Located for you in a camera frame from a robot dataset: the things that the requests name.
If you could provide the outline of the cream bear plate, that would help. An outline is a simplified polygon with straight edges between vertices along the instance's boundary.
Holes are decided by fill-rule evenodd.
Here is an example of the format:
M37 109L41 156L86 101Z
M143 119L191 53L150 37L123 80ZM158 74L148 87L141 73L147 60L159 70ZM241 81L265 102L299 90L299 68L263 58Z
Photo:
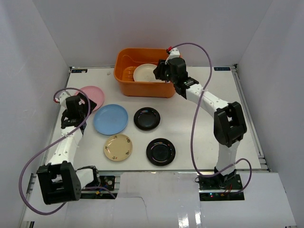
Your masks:
M153 71L156 69L154 64L142 64L138 66L133 73L135 82L158 82Z

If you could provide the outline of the pink plate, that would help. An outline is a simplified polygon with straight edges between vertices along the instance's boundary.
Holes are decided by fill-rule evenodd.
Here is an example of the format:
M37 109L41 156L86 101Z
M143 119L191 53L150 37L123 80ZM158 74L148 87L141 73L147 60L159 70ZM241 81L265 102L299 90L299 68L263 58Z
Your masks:
M80 88L90 100L96 103L96 107L92 110L92 112L97 111L103 104L105 95L103 91L97 86L85 86Z

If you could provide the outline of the blue plate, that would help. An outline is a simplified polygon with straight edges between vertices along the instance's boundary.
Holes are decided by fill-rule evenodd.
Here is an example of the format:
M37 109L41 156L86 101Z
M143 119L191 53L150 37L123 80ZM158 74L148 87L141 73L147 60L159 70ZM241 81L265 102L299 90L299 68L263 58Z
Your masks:
M128 120L128 113L124 107L108 104L95 113L93 125L95 130L101 134L115 135L125 129Z

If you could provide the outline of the black plate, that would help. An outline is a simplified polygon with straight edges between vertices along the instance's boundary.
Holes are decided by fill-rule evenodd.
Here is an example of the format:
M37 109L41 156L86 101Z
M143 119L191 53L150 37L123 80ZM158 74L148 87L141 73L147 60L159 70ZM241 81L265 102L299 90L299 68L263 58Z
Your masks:
M164 138L152 140L146 148L147 159L151 164L158 167L171 164L175 155L176 150L173 143Z
M150 131L160 124L161 117L156 109L143 107L134 114L133 121L140 130Z

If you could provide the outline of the yellow floral plate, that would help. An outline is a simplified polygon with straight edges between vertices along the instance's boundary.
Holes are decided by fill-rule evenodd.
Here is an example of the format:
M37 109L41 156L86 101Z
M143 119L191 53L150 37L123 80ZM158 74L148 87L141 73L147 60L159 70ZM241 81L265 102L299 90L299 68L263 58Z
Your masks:
M113 135L104 144L105 156L114 162L126 160L132 154L132 151L132 141L124 134Z

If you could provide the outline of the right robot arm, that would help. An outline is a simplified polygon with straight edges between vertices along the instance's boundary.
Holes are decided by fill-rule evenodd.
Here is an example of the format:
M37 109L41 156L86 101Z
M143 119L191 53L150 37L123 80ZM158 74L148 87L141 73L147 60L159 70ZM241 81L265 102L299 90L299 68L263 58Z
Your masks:
M229 103L207 92L197 80L188 76L186 63L181 57L159 60L153 73L156 79L173 83L177 94L194 102L198 109L202 108L213 117L213 133L219 150L215 173L209 178L215 179L219 189L226 189L236 176L236 154L247 132L241 104Z

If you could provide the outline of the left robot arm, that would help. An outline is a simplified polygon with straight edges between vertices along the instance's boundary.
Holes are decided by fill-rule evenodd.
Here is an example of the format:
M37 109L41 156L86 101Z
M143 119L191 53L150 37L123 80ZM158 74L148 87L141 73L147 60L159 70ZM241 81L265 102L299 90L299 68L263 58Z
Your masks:
M96 103L82 93L59 96L65 108L61 117L61 137L49 162L37 171L43 201L47 205L77 201L81 191L88 187L94 190L100 185L95 166L75 169L73 162L78 145L84 136L86 120L95 109Z

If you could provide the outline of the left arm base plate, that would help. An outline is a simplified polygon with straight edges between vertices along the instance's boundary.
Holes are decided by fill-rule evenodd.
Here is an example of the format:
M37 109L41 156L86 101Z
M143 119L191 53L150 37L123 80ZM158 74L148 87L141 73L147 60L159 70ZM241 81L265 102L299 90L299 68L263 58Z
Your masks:
M99 176L99 180L94 180L92 183L87 184L83 190L101 190L101 188L106 188L110 191L114 190L115 176L106 175Z

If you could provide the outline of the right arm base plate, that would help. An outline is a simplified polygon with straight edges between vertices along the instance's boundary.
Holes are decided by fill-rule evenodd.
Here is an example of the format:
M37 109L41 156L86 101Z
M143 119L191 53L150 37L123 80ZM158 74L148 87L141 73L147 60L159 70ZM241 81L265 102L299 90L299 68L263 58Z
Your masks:
M194 180L199 184L200 190L241 190L243 188L240 175L237 174L232 179L229 179L226 182L221 182L218 177L213 178L202 178L200 176L196 177Z

